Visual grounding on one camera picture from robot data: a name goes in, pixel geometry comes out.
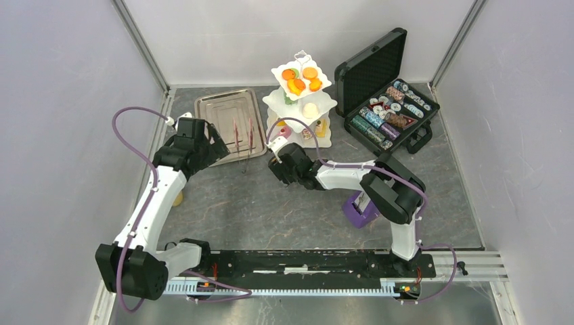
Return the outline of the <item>white sprinkle cake slice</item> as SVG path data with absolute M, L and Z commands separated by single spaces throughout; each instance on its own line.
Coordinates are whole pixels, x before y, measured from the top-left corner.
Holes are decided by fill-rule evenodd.
M 303 139 L 304 139 L 305 141 L 315 138 L 314 132 L 312 132 L 312 131 L 310 131 L 310 130 L 308 130 L 308 129 L 303 129 L 303 131 L 302 131 L 302 136 L 303 136 Z

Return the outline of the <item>pink layered cake slice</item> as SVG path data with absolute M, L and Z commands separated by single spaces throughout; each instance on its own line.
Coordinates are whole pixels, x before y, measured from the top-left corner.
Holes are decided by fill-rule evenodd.
M 285 137 L 286 139 L 289 138 L 292 134 L 292 129 L 288 126 L 283 126 L 280 128 L 278 133 L 279 136 Z

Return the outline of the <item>yellow rectangular cake slice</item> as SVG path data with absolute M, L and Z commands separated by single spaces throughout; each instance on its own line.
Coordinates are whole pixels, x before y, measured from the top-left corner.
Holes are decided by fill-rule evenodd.
M 317 137 L 323 138 L 326 136 L 326 132 L 328 130 L 328 123 L 327 120 L 324 118 L 318 119 L 315 122 L 315 135 Z

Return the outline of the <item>cream yellow-handled mug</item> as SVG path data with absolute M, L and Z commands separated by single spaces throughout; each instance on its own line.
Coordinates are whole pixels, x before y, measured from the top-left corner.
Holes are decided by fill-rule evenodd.
M 176 195 L 176 197 L 175 197 L 175 199 L 174 199 L 174 201 L 173 201 L 172 206 L 173 206 L 173 207 L 178 207 L 182 202 L 183 202 L 183 192 L 179 192 L 179 193 Z

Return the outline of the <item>cream round cake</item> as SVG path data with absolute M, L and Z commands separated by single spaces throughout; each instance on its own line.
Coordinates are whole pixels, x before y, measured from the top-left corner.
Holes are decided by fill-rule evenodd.
M 319 108 L 314 103 L 307 103 L 302 108 L 302 115 L 305 118 L 315 118 L 319 115 Z

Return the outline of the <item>green swirl roll cake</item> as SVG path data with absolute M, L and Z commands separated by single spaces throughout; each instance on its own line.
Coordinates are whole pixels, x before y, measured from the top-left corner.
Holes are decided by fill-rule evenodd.
M 284 103 L 285 105 L 293 105 L 297 102 L 297 100 L 290 99 L 286 94 L 284 94 Z

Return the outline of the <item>orange fish cookie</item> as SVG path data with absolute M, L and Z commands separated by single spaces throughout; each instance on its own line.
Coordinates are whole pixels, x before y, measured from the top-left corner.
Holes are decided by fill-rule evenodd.
M 322 81 L 319 78 L 313 78 L 309 80 L 309 90 L 314 92 L 314 91 L 319 91 L 322 88 Z
M 302 90 L 299 87 L 297 87 L 297 85 L 296 85 L 297 81 L 298 81 L 298 79 L 289 79 L 288 80 L 288 90 L 292 94 L 300 95 Z

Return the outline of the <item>orange macaron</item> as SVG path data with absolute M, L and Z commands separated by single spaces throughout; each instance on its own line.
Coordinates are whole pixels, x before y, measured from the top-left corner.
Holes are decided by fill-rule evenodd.
M 301 90 L 301 91 L 304 90 L 304 89 L 306 89 L 306 84 L 305 84 L 302 80 L 300 80 L 300 79 L 293 79 L 293 81 L 294 81 L 294 86 L 295 86 L 297 89 L 299 89 L 299 90 Z
M 318 71 L 313 67 L 306 67 L 302 69 L 302 76 L 304 79 L 313 80 L 318 77 Z
M 294 73 L 291 70 L 291 68 L 287 68 L 287 69 L 283 70 L 281 73 L 281 76 L 285 81 L 288 81 L 289 79 L 295 79 Z

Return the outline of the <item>white three-tier cake stand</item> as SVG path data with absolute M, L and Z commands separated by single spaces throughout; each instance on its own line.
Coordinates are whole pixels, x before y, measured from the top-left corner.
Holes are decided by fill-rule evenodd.
M 319 91 L 310 91 L 310 81 L 304 79 L 302 76 L 302 69 L 306 67 L 313 67 L 318 71 L 318 78 L 322 81 L 322 88 Z M 299 79 L 306 84 L 306 89 L 301 91 L 300 95 L 295 95 L 288 90 L 288 81 L 285 81 L 281 73 L 287 68 L 295 68 L 299 71 Z M 315 122 L 318 119 L 324 118 L 328 123 L 328 130 L 326 136 L 323 138 L 317 137 L 318 146 L 320 148 L 329 148 L 332 146 L 330 130 L 331 121 L 329 117 L 330 111 L 337 106 L 337 101 L 331 95 L 326 93 L 325 89 L 332 86 L 332 81 L 329 80 L 326 73 L 318 66 L 317 62 L 305 51 L 301 50 L 294 54 L 294 58 L 281 64 L 276 68 L 271 69 L 271 73 L 279 82 L 280 86 L 273 90 L 269 95 L 263 98 L 263 103 L 268 107 L 267 126 L 271 127 L 279 118 L 286 122 L 286 126 L 292 129 L 292 134 L 287 138 L 290 142 L 296 142 L 304 148 L 313 148 L 315 143 L 313 139 L 305 141 L 302 136 L 303 129 L 308 129 L 315 133 Z M 285 105 L 284 94 L 290 99 L 297 100 L 293 105 Z M 302 108 L 307 103 L 314 103 L 319 108 L 319 115 L 315 118 L 305 118 L 302 115 Z M 271 132 L 272 137 L 278 136 L 281 127 L 277 127 Z

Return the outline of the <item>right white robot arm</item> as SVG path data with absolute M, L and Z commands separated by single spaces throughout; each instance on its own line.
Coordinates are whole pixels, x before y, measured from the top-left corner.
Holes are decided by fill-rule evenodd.
M 345 217 L 357 229 L 377 217 L 391 226 L 391 268 L 408 276 L 418 268 L 420 242 L 416 216 L 426 201 L 425 185 L 390 154 L 376 160 L 339 163 L 311 160 L 305 150 L 283 137 L 269 145 L 268 167 L 284 184 L 298 183 L 308 190 L 352 190 L 342 205 Z

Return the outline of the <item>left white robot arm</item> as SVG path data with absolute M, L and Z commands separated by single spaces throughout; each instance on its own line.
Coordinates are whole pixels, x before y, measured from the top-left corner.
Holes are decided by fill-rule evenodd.
M 213 258 L 209 245 L 183 239 L 158 251 L 160 233 L 168 214 L 191 176 L 229 155 L 214 124 L 182 117 L 177 132 L 154 154 L 146 195 L 111 244 L 101 244 L 95 260 L 111 293 L 157 300 L 167 282 L 188 269 L 197 276 L 209 273 Z

